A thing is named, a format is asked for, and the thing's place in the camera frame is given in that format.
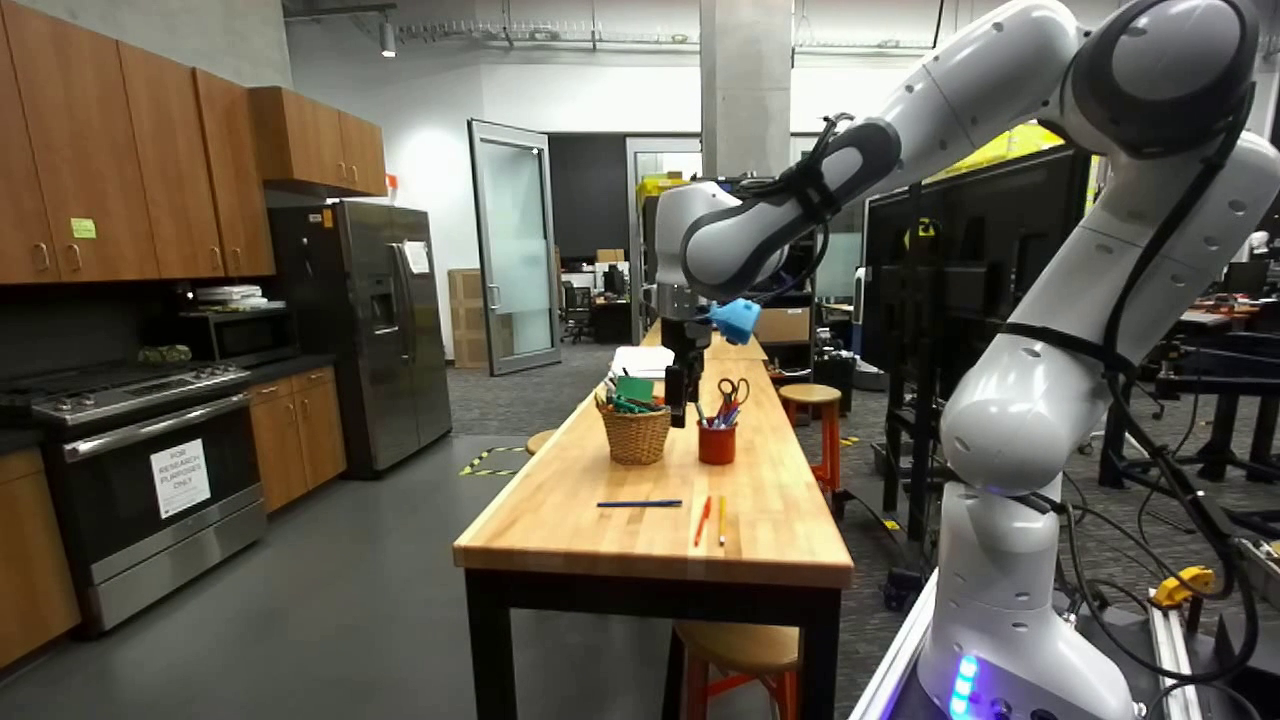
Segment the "heap of crayons and boxes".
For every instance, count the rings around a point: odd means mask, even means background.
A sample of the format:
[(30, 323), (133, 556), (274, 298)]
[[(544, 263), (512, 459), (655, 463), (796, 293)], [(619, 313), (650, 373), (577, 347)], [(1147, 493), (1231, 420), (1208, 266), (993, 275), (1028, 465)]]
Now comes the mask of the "heap of crayons and boxes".
[(655, 396), (655, 382), (635, 375), (608, 375), (595, 401), (602, 413), (650, 414), (664, 409)]

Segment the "yellow clamp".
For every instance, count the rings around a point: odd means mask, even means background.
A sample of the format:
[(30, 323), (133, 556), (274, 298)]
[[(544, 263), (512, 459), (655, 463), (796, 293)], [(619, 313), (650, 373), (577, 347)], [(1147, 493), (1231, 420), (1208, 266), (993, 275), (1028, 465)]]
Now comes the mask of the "yellow clamp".
[(1202, 600), (1213, 593), (1215, 571), (1204, 565), (1184, 568), (1167, 577), (1149, 592), (1148, 602), (1162, 610), (1180, 609), (1192, 600)]

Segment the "row of wooden wall cabinets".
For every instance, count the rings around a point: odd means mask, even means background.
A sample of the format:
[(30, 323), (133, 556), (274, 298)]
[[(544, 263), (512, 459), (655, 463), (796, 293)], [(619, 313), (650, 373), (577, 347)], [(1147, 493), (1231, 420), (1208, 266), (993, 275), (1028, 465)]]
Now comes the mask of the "row of wooden wall cabinets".
[(0, 0), (0, 286), (274, 270), (247, 87)]

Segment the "glass door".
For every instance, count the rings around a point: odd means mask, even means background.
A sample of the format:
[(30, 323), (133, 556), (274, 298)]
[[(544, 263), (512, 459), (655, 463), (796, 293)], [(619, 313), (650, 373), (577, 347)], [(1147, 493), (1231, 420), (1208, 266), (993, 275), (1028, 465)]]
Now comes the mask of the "glass door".
[(548, 137), (467, 122), (492, 375), (561, 361), (561, 282)]

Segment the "microwave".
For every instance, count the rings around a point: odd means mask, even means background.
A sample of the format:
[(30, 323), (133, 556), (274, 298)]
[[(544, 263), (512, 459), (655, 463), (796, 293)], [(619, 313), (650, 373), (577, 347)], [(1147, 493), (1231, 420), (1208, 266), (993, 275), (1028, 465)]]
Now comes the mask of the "microwave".
[(172, 334), (206, 363), (259, 366), (301, 355), (294, 315), (285, 307), (183, 313), (173, 319)]

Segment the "stainless steel refrigerator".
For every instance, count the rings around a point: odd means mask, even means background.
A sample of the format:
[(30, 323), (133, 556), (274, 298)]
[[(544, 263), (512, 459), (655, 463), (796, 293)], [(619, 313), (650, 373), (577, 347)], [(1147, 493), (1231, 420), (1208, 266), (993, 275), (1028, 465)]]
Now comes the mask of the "stainless steel refrigerator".
[(340, 200), (268, 220), (301, 346), (334, 360), (348, 473), (375, 479), (453, 427), (429, 215)]

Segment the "stainless steel stove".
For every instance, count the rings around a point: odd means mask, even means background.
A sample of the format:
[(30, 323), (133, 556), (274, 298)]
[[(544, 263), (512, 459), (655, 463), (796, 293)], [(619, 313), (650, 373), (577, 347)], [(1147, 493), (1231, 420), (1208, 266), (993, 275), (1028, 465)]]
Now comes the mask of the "stainless steel stove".
[(108, 363), (0, 380), (0, 421), (40, 433), (82, 623), (95, 638), (268, 528), (250, 373)]

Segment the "cardboard box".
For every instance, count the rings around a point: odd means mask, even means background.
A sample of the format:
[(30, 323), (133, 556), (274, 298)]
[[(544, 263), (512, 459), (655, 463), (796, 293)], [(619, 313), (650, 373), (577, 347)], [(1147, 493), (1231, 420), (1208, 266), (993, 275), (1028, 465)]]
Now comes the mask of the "cardboard box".
[(812, 307), (764, 307), (754, 328), (760, 345), (812, 343)]

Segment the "wooden cabinet above refrigerator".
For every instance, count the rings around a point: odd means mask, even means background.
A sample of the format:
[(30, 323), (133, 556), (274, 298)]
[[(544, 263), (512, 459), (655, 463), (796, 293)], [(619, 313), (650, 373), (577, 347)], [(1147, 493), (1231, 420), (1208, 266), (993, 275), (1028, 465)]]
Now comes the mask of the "wooden cabinet above refrigerator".
[(381, 127), (280, 86), (250, 90), (259, 172), (269, 186), (385, 197)]

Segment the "stack of cardboard boxes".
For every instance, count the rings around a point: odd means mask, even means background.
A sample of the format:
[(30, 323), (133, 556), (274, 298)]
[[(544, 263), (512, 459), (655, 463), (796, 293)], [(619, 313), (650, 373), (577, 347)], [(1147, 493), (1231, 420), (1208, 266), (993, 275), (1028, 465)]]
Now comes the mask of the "stack of cardboard boxes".
[(489, 368), (484, 283), (479, 268), (448, 270), (454, 365)]

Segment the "black workbench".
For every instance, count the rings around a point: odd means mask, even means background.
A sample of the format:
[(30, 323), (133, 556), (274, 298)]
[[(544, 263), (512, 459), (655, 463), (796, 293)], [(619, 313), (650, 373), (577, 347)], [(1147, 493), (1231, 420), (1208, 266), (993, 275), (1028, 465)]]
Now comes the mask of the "black workbench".
[[(1215, 401), (1210, 437), (1187, 451), (1178, 441), (1172, 460), (1194, 469), (1198, 478), (1221, 482), (1229, 469), (1248, 482), (1280, 484), (1280, 304), (1262, 304), (1248, 313), (1203, 313), (1180, 318), (1140, 369), (1140, 387), (1164, 406), (1184, 396), (1194, 406)], [(1258, 407), (1251, 446), (1234, 450), (1234, 432), (1243, 398)]]

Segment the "red cup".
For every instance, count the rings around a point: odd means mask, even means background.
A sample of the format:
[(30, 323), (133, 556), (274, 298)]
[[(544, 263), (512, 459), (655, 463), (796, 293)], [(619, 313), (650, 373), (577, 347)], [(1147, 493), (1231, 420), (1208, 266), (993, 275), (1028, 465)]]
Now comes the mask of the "red cup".
[(698, 460), (705, 465), (726, 466), (736, 459), (737, 423), (707, 421), (698, 424)]

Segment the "office chair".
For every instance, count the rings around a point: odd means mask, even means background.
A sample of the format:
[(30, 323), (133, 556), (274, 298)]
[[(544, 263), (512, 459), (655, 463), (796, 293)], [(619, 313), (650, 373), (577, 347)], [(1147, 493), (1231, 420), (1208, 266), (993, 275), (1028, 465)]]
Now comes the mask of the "office chair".
[(571, 281), (562, 281), (561, 288), (563, 300), (559, 310), (561, 341), (576, 345), (593, 334), (593, 291)]

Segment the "stack of white plates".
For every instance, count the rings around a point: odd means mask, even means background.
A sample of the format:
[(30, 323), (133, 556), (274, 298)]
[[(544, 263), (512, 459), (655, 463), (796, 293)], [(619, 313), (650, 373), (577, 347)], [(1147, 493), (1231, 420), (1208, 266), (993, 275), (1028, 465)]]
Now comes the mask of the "stack of white plates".
[(244, 313), (287, 307), (287, 301), (269, 299), (257, 284), (198, 287), (195, 290), (195, 302), (210, 313)]

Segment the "wooden base cabinet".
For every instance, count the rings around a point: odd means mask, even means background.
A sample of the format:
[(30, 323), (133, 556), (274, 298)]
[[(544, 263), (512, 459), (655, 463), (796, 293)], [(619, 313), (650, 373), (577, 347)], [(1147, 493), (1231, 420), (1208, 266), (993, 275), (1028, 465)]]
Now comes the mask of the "wooden base cabinet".
[(0, 454), (0, 674), (79, 624), (41, 452)]
[(273, 514), (340, 477), (346, 436), (332, 365), (248, 387), (264, 506)]

